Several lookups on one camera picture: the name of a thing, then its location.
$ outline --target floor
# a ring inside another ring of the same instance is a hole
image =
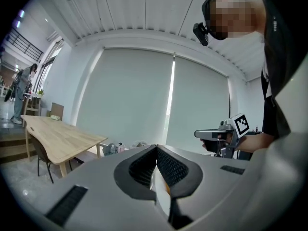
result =
[[[0,98],[0,135],[25,133],[25,129],[22,125],[18,125],[10,121],[13,115],[14,102],[5,102],[4,98]]]
[[[80,166],[74,159],[71,160],[71,165],[73,170]],[[24,198],[30,204],[37,196],[44,193],[45,189],[52,186],[46,164],[39,162],[39,176],[37,166],[38,156],[31,157],[31,162],[28,158],[24,158],[0,165],[0,171],[12,193]],[[66,170],[69,174],[68,163],[66,163]],[[57,181],[62,178],[60,167],[51,164],[50,171],[54,184],[57,184]]]

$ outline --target metal railing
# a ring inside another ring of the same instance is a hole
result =
[[[14,28],[9,32],[6,40],[10,42],[17,49],[21,50],[24,54],[28,55],[35,61],[38,61],[43,52],[31,44],[25,37],[23,37]]]

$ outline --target person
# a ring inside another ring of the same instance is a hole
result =
[[[12,117],[13,123],[22,124],[20,115],[23,109],[24,93],[29,84],[29,78],[36,73],[37,67],[36,64],[33,64],[32,66],[25,68],[21,74],[15,91],[14,116]]]
[[[290,132],[275,97],[291,79],[308,47],[301,29],[304,0],[206,0],[202,12],[209,34],[224,40],[258,32],[264,37],[266,62],[261,72],[264,96],[263,133],[243,136],[238,150],[253,153]]]

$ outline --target white ceiling panel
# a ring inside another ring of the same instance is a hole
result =
[[[121,29],[162,31],[200,42],[193,25],[203,22],[205,0],[52,0],[78,38]],[[261,69],[264,44],[258,33],[215,40],[208,48],[228,59],[245,74]]]

